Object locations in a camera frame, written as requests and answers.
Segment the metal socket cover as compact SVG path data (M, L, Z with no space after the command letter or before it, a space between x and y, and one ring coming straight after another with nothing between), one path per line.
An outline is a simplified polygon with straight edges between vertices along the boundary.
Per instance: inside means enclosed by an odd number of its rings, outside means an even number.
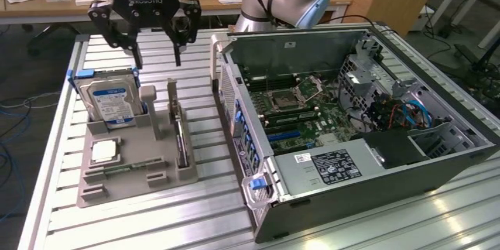
M321 81L315 76L308 76L295 87L300 102L308 102L323 92Z

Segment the green motherboard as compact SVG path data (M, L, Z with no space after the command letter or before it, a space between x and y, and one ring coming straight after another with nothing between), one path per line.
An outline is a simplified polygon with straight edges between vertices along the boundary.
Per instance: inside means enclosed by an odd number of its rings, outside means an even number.
M271 93L284 90L295 93L295 87L308 76L315 76L321 81L323 92L305 103L297 99L299 108L277 109L277 106L272 103ZM353 135L356 135L357 128L339 103L337 88L332 85L333 81L321 74L312 72L287 74L276 77L253 76L245 77L244 82L265 136L289 131L300 131L301 133L297 138L269 142L276 156L321 147L331 143L349 141ZM263 120L265 115L289 111L320 111L321 114L317 119L305 122L280 126L264 126Z

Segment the black plastic shroud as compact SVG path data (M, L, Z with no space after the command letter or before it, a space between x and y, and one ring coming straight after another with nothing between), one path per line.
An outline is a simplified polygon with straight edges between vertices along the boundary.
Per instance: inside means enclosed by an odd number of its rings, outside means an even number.
M385 169L411 165L428 160L428 157L419 148L405 130L392 129L387 131L369 132L363 134L369 148L375 149L384 159Z

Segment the green RAM stick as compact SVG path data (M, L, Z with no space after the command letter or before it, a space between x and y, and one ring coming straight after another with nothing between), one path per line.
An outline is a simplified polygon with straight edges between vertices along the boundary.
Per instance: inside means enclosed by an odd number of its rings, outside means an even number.
M116 174L116 173L127 173L127 172L132 172L132 171L144 169L145 166L147 166L145 163L109 166L109 167L104 168L103 172L104 172L105 175Z

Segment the open black PC case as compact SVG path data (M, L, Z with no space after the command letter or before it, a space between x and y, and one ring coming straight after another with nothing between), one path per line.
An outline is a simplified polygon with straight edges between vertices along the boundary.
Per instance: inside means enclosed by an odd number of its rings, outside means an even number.
M277 169L244 78L319 73L340 98L348 55L372 58L395 79L365 111L344 108L357 133L405 130L428 160L292 196ZM211 78L225 141L257 243L317 227L440 188L500 152L500 119L417 50L387 28L340 24L315 29L217 33L211 38ZM264 175L267 187L251 190Z

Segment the grey power supply unit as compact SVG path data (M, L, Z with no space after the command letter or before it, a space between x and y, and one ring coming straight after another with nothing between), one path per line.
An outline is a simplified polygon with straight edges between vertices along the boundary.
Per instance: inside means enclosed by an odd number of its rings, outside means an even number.
M363 139L280 155L275 161L292 196L364 179L384 171Z

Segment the blue expansion slot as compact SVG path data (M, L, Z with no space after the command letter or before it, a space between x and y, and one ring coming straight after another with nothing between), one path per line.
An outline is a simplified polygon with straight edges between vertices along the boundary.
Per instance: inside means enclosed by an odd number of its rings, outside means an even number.
M280 132L267 136L269 142L283 141L285 139L300 137L300 131Z

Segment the graphics card with black fan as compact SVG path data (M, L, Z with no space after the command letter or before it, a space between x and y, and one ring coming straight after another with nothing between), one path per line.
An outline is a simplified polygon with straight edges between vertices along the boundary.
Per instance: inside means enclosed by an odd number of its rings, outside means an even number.
M177 167L179 169L189 166L188 153L185 148L184 128L183 128L183 111L179 104L176 80L168 78L167 80L167 92L169 96L169 120L175 127L176 133L176 145L177 145Z

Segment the blue case latch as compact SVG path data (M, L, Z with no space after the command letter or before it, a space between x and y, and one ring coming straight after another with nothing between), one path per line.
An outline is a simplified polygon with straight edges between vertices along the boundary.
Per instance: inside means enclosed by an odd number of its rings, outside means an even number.
M248 185L251 190L264 189L267 187L267 180L264 175L257 175L256 177L251 178Z

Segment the grey plastic parts rack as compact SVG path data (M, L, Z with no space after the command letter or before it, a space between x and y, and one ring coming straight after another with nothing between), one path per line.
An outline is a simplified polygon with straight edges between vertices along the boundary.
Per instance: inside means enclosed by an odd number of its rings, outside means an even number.
M139 96L147 105L147 113L135 117L133 126L108 129L101 121L87 123L76 198L80 208L180 187L199 180L187 114L180 101L189 161L189 166L183 169L179 169L176 162L176 133L169 120L169 103L164 110L155 108L156 88L152 85L140 87ZM108 162L92 163L92 146L107 140L116 142L117 155ZM144 169L109 175L103 172L105 167L139 163L147 164Z

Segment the metal disk bay cage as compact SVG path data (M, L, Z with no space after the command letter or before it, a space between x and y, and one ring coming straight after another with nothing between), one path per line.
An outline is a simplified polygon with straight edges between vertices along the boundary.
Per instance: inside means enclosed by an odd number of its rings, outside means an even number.
M339 79L339 99L344 108L357 107L365 111L381 95L393 94L395 79L372 58L348 55L340 68Z

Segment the installed RAM stick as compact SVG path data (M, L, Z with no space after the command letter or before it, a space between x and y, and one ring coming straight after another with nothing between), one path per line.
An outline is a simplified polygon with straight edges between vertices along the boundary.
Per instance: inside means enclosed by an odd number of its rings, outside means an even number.
M320 114L320 111L289 111L268 114L264 117L263 124L264 126L280 126L297 122L305 122L317 119Z

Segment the hard disk with blue carrier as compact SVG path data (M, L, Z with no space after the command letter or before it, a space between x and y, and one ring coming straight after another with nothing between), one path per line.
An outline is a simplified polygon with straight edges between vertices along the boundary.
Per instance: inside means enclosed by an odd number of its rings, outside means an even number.
M135 117L144 114L137 68L68 70L67 79L80 95L91 121L103 121L108 129L135 125Z

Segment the CPU socket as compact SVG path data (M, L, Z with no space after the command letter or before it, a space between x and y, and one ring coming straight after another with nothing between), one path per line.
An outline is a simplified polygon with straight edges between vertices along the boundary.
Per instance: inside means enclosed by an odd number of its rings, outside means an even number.
M272 103L277 106L277 109L285 110L299 108L299 100L292 91L276 91L271 93L271 96Z

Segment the black office chair base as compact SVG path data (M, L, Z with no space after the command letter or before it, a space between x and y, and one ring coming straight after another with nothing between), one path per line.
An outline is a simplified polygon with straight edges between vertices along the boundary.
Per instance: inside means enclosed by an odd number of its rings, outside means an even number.
M80 31L73 27L72 24L65 22L51 23L49 26L27 43L25 47L29 56L35 57L40 54L40 50L37 49L39 43L59 29L67 29L75 36L80 35Z

